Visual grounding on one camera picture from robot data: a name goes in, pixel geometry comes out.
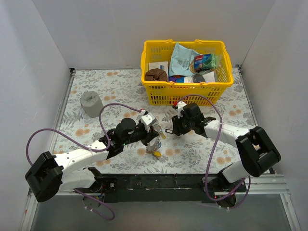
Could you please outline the yellow key tag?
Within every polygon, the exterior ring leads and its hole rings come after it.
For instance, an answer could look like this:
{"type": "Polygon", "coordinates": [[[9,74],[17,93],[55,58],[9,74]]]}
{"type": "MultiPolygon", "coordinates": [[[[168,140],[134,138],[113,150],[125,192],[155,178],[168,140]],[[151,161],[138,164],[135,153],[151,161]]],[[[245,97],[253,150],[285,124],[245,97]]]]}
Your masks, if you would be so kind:
{"type": "Polygon", "coordinates": [[[156,156],[156,157],[161,157],[162,156],[159,151],[153,152],[153,155],[156,156]]]}

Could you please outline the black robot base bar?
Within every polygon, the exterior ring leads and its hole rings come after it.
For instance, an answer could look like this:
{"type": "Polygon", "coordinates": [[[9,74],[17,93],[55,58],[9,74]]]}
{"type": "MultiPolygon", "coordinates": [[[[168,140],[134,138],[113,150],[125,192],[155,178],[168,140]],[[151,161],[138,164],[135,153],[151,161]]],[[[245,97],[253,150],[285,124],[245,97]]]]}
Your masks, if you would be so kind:
{"type": "Polygon", "coordinates": [[[103,174],[83,193],[102,194],[104,202],[213,203],[205,193],[203,174],[103,174]]]}

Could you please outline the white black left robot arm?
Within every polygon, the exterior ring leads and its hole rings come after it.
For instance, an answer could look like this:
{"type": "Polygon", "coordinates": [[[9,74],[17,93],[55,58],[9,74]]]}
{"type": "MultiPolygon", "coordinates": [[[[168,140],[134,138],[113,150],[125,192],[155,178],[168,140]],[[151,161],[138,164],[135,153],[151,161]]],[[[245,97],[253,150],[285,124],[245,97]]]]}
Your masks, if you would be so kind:
{"type": "Polygon", "coordinates": [[[120,154],[127,144],[141,141],[146,147],[153,147],[160,135],[156,122],[149,115],[141,116],[138,123],[125,118],[106,136],[85,149],[76,149],[64,155],[42,153],[25,175],[36,200],[45,202],[59,191],[75,188],[98,192],[106,182],[103,175],[90,165],[120,154]]]}

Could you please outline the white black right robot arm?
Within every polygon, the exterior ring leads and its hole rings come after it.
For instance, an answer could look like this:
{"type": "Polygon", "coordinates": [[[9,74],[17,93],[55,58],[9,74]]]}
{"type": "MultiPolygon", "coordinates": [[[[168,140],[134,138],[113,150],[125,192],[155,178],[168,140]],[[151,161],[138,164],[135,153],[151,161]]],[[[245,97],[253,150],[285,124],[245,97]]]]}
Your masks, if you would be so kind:
{"type": "Polygon", "coordinates": [[[219,141],[236,147],[240,160],[223,168],[208,186],[229,191],[243,178],[259,177],[280,162],[281,155],[266,131],[261,127],[239,128],[223,124],[213,117],[204,117],[195,103],[175,103],[177,115],[172,117],[172,134],[184,135],[193,130],[206,138],[218,138],[219,141]]]}

